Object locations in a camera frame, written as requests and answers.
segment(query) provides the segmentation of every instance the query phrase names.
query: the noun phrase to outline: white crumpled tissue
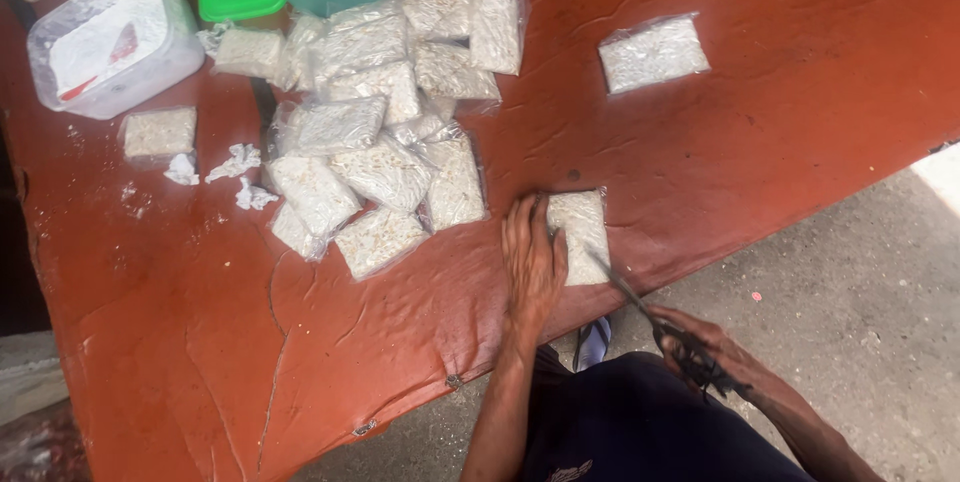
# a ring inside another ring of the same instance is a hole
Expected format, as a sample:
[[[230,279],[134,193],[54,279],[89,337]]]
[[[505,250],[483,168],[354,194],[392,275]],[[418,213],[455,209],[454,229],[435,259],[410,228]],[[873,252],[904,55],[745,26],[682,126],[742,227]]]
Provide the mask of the white crumpled tissue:
[[[243,184],[240,192],[237,193],[237,206],[244,210],[263,210],[268,203],[277,201],[279,196],[268,192],[263,188],[252,186],[246,176],[240,176],[240,183]]]
[[[193,160],[186,154],[175,155],[170,160],[170,169],[166,169],[163,176],[181,186],[196,186],[200,183],[200,175],[193,166]]]
[[[229,150],[233,157],[211,169],[203,182],[210,184],[222,177],[235,179],[246,173],[247,169],[260,166],[260,150],[254,148],[253,144],[232,144]]]

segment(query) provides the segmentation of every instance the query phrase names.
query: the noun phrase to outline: person's right hand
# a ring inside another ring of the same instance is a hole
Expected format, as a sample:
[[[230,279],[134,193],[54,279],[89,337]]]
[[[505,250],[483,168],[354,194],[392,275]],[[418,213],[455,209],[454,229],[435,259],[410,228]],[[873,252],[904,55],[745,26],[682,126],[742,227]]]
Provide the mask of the person's right hand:
[[[647,305],[647,311],[650,315],[663,319],[700,340],[706,354],[712,356],[730,377],[744,385],[746,389],[744,400],[754,402],[765,394],[767,385],[779,379],[773,371],[730,337],[719,324],[701,320],[678,309],[658,305]],[[680,341],[673,336],[665,335],[661,342],[663,343],[663,362],[666,367],[696,389],[696,385],[693,385],[690,378],[684,375],[673,358],[673,353],[677,353],[681,348]]]

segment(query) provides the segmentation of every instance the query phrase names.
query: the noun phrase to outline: clear plastic container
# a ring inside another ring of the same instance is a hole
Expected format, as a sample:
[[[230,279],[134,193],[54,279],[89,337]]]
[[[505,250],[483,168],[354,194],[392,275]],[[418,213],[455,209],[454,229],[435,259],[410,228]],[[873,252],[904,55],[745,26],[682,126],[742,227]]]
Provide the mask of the clear plastic container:
[[[96,43],[92,39],[64,40],[78,30],[113,46],[107,48],[107,60],[102,50],[76,48]],[[196,32],[186,0],[67,0],[37,21],[27,37],[36,95],[54,111],[110,120],[204,65]],[[84,72],[91,78],[83,81]]]

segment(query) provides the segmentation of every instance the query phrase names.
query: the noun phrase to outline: concrete floor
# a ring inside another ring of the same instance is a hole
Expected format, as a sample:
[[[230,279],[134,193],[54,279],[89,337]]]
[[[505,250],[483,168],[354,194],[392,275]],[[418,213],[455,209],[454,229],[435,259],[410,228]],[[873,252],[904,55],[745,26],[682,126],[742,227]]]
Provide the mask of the concrete floor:
[[[956,159],[960,146],[954,149]],[[960,184],[960,169],[947,179]],[[914,170],[647,300],[726,327],[885,479],[960,479],[960,216]],[[554,342],[567,365],[574,340]],[[636,311],[614,314],[608,356],[651,348]],[[293,480],[456,480],[487,381],[403,415],[383,435],[331,451]],[[786,452],[752,405],[739,398],[729,405]]]

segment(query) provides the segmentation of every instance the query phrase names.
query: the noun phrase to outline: hand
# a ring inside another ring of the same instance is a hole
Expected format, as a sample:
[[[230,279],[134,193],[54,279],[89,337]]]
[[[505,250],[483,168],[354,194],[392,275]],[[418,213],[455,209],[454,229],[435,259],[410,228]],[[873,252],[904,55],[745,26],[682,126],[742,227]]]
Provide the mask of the hand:
[[[700,340],[706,354],[712,356],[730,377],[744,385],[747,389],[744,400],[747,402],[754,402],[762,397],[769,384],[780,380],[773,371],[731,338],[720,325],[663,306],[647,305],[647,311],[650,315],[663,319]],[[663,362],[666,367],[678,378],[686,381],[687,385],[696,389],[696,385],[684,375],[673,357],[673,353],[678,353],[678,350],[683,348],[680,341],[673,336],[664,335],[661,342],[663,343]]]
[[[503,263],[510,286],[508,325],[540,334],[567,282],[567,235],[546,232],[547,197],[528,194],[510,207],[503,220]]]

